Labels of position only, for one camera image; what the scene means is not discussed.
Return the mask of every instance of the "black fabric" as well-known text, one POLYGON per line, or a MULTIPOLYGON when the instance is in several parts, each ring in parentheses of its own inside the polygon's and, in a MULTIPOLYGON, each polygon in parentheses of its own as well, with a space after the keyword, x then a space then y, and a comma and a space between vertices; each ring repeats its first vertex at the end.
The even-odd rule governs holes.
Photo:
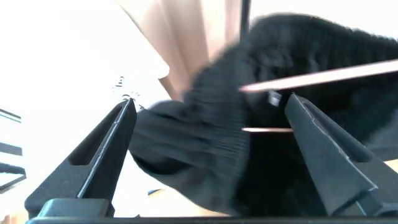
MULTIPOLYGON (((268 103, 267 93, 242 94, 238 88, 394 58, 395 40, 310 16, 260 19, 239 44, 198 74, 184 103, 167 101, 141 111, 129 150, 144 171, 207 209, 250 216, 324 215, 293 135, 249 134, 241 128, 289 127, 284 105, 295 92, 361 143, 377 147, 382 144, 377 140, 386 138, 376 136, 396 121, 397 76, 279 91, 279 107, 268 103)), ((389 146, 398 145, 393 135, 389 138, 389 146)))

